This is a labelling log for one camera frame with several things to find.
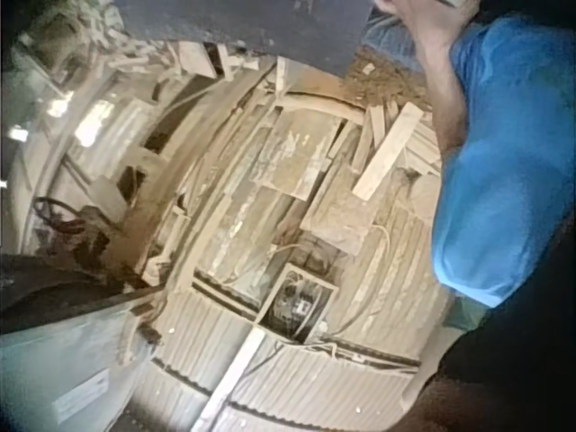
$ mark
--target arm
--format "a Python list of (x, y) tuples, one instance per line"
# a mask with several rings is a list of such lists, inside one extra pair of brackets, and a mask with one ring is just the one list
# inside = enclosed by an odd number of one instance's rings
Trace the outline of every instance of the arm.
[(442, 159), (464, 144), (468, 112), (464, 93), (450, 61), (450, 49), (463, 28), (478, 12), (478, 0), (459, 8), (438, 0), (375, 0), (385, 12), (406, 24), (416, 55), (424, 69), (434, 111), (434, 127)]
[(418, 59), (426, 74), (427, 90), (432, 103), (432, 121), (438, 138), (440, 156), (459, 149), (466, 140), (468, 109), (464, 93), (450, 62), (450, 52), (435, 52), (434, 58), (420, 54)]

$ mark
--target black object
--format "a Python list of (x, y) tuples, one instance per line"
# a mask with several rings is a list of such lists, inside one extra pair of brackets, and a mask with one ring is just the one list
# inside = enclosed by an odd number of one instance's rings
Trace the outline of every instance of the black object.
[(116, 0), (138, 39), (208, 41), (287, 57), (343, 76), (372, 0)]

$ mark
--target plywood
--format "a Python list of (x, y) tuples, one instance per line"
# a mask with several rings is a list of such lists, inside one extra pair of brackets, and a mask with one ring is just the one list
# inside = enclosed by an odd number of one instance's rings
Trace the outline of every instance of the plywood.
[(307, 201), (340, 121), (313, 110), (282, 112), (256, 162), (254, 182)]
[(370, 200), (404, 149), (422, 114), (422, 110), (416, 105), (406, 103), (390, 133), (354, 186), (354, 195), (363, 200)]
[(178, 57), (182, 69), (190, 74), (202, 75), (208, 78), (216, 77), (214, 65), (208, 57), (206, 48), (200, 42), (179, 41)]
[(333, 164), (327, 173), (330, 184), (325, 193), (315, 197), (303, 225), (314, 236), (353, 256), (362, 248), (386, 189), (382, 182), (377, 193), (364, 201), (352, 193), (357, 178), (350, 165)]

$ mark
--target blue shirt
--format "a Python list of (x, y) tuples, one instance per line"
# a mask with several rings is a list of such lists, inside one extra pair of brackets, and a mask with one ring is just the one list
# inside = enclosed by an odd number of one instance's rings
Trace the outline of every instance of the blue shirt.
[(502, 18), (452, 58), (466, 142), (443, 165), (432, 233), (440, 283), (487, 306), (532, 273), (574, 206), (575, 33)]

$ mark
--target dark fabric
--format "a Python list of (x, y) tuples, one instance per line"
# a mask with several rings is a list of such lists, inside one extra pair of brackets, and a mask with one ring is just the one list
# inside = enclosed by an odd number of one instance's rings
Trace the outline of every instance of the dark fabric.
[(448, 350), (437, 376), (506, 394), (548, 430), (573, 423), (575, 271), (572, 223), (524, 285)]

